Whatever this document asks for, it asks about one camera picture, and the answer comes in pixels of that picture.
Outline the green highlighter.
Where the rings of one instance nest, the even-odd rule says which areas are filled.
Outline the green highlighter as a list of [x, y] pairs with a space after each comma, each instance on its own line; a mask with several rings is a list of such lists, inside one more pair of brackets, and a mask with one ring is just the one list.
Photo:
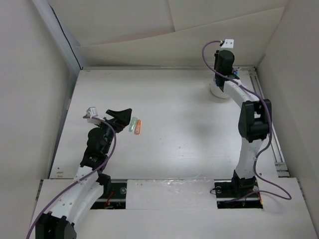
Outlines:
[[138, 119], [136, 117], [132, 117], [130, 125], [129, 125], [129, 132], [133, 132], [135, 130], [137, 121]]

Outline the orange highlighter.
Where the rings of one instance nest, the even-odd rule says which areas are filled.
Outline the orange highlighter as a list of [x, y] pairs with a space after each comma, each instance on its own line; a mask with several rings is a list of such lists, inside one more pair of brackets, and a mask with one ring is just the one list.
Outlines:
[[141, 120], [138, 119], [137, 122], [136, 122], [136, 125], [135, 125], [135, 131], [134, 131], [134, 134], [138, 135], [140, 134], [141, 132]]

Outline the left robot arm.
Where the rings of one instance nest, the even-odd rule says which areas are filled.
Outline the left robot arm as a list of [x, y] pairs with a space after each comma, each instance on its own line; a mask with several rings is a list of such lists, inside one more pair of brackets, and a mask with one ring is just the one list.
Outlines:
[[56, 195], [30, 227], [37, 239], [75, 239], [76, 227], [100, 197], [111, 193], [111, 177], [103, 171], [115, 151], [117, 134], [130, 124], [132, 109], [107, 110], [110, 119], [100, 118], [95, 107], [84, 119], [94, 124], [87, 147], [72, 183]]

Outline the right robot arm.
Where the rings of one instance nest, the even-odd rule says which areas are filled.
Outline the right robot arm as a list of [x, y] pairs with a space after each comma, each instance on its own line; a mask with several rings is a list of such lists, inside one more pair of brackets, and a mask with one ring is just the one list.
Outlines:
[[254, 165], [263, 141], [270, 133], [269, 114], [271, 102], [261, 100], [256, 93], [242, 85], [233, 71], [234, 54], [229, 50], [217, 50], [213, 69], [215, 84], [240, 107], [238, 130], [242, 138], [238, 164], [227, 188], [235, 197], [249, 193], [256, 183]]

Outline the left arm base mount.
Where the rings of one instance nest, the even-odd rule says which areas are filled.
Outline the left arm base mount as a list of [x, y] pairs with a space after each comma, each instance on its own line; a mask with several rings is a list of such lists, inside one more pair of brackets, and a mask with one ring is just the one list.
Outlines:
[[122, 210], [126, 208], [127, 181], [113, 180], [110, 189], [91, 207], [92, 210]]

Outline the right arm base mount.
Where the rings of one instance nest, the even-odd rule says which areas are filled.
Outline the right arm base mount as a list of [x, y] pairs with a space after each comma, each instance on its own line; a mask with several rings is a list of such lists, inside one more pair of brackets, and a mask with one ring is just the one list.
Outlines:
[[258, 187], [255, 182], [251, 186], [235, 189], [231, 180], [214, 180], [210, 190], [216, 196], [218, 209], [263, 209]]

